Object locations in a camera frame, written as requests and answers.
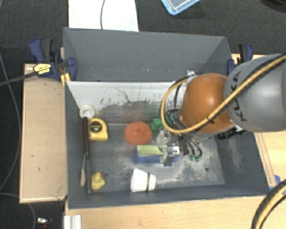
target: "wooden table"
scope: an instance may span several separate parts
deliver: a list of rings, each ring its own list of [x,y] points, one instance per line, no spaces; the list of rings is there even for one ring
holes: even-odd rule
[[[28,73],[31,65],[25,68]],[[67,175],[62,85],[48,78],[28,79],[24,82],[23,101],[20,203],[63,200],[67,194]],[[273,182],[273,173],[285,179],[286,131],[256,134],[256,139],[268,181]],[[262,199],[229,198],[77,210],[69,210],[66,205],[65,214],[81,215],[83,229],[248,229]],[[271,214],[264,228],[286,229],[286,201]]]

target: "white paper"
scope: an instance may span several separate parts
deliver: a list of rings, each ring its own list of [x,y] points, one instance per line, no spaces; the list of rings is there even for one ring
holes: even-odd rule
[[[100,29],[103,0],[69,0],[69,27]],[[105,30],[139,31],[134,0],[105,0],[102,24]]]

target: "yellow cable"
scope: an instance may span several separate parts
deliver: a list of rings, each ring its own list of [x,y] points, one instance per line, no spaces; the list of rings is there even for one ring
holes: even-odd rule
[[[260,217],[258,218],[258,221],[256,223],[256,227],[255,227],[256,229],[261,229],[263,220],[267,217],[267,215],[269,214],[273,205],[280,199],[280,197],[284,196],[284,195],[282,195],[282,193],[284,192],[285,189],[286,189],[286,185],[284,185],[280,190],[278,190],[273,195],[273,197],[267,202],[267,205],[265,206],[265,208],[261,212]]]
[[[166,99],[168,97],[168,95],[178,86],[182,85],[183,83],[185,83],[188,79],[184,79],[178,83],[176,83],[175,85],[173,85],[172,87],[170,87],[168,89],[168,91],[166,92],[166,94],[164,95],[162,102],[161,102],[161,108],[160,108],[160,117],[162,120],[162,123],[164,125],[164,127],[175,134],[183,134],[183,133],[188,133],[191,132],[195,129],[198,129],[202,126],[204,126],[205,124],[207,124],[209,122],[209,120],[211,120],[216,114],[218,114],[227,104],[229,104],[230,101],[232,101],[245,87],[247,87],[252,81],[254,81],[257,77],[259,77],[261,74],[263,74],[264,72],[266,72],[267,70],[271,69],[272,67],[276,66],[278,63],[284,61],[286,59],[286,55],[274,60],[273,62],[269,63],[268,65],[266,65],[265,67],[263,67],[262,69],[260,69],[259,71],[257,71],[256,73],[254,73],[253,75],[251,75],[247,80],[245,80],[237,89],[235,89],[213,112],[211,112],[207,118],[203,119],[201,122],[186,128],[186,129],[174,129],[171,128],[167,123],[166,123],[166,119],[165,119],[165,102]]]

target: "clamp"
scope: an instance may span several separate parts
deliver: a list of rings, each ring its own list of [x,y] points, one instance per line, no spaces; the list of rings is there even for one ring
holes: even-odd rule
[[[63,72],[60,68],[65,68],[65,71],[70,74],[70,79],[75,80],[77,75],[77,64],[73,57],[67,59],[66,62],[63,61],[61,56],[52,51],[53,39],[52,38],[40,38],[37,37],[29,43],[30,52],[37,63],[46,62],[51,65],[50,70],[43,74],[38,74],[38,76],[50,77],[54,80],[60,81]]]

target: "white bottle cap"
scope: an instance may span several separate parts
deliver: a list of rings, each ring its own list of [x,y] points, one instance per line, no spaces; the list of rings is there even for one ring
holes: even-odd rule
[[[95,116],[95,109],[91,104],[83,104],[80,107],[80,117],[83,119],[87,117],[88,119],[92,119]]]

